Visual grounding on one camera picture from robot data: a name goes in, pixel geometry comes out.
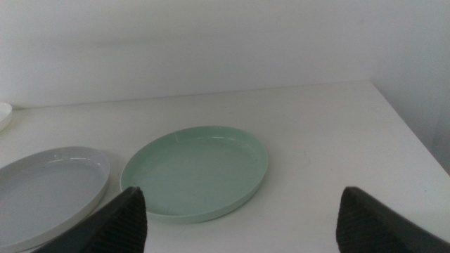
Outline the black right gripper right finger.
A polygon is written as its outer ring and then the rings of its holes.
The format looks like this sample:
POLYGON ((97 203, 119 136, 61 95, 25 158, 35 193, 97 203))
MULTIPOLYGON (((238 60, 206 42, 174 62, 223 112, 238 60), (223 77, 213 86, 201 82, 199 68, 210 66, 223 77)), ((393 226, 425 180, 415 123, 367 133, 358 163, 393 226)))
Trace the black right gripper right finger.
POLYGON ((346 253, 449 253, 449 243, 415 225, 357 187, 346 187, 340 198, 335 237, 346 253))

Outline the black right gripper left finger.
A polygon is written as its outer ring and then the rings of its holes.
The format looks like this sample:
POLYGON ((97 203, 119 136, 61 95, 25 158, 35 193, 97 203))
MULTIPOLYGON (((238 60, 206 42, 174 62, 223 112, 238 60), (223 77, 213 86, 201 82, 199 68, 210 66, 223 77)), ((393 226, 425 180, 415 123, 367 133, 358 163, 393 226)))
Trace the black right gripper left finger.
POLYGON ((36 250, 37 253, 144 251, 148 232, 146 203, 129 187, 83 222, 36 250))

